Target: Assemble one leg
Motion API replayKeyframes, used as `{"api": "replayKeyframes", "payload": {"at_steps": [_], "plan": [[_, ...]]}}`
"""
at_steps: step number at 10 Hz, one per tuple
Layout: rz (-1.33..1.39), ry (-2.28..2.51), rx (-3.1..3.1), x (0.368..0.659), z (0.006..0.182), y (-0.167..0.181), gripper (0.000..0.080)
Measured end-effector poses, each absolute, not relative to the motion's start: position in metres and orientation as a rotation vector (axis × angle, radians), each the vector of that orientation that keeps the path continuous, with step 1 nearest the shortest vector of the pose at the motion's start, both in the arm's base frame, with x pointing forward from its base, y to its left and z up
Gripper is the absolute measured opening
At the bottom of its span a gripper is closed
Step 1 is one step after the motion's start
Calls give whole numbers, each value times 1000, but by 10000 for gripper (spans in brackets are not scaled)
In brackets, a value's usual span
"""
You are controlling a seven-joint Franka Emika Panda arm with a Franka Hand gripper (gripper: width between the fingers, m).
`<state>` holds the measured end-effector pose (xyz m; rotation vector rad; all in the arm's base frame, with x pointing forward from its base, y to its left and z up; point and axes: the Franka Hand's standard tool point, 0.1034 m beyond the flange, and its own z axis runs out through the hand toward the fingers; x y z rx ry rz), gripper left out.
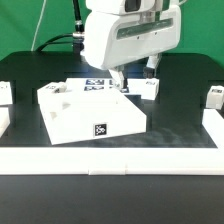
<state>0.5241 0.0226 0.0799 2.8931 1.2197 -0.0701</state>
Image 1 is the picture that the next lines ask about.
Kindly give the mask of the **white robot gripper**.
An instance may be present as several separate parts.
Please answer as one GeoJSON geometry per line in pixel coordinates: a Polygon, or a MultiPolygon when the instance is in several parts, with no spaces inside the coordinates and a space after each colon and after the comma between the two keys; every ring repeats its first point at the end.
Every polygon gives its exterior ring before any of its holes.
{"type": "Polygon", "coordinates": [[[124,64],[148,58],[145,78],[154,78],[162,52],[180,40],[179,0],[86,0],[91,10],[85,23],[87,63],[109,70],[119,89],[127,88],[124,64]]]}

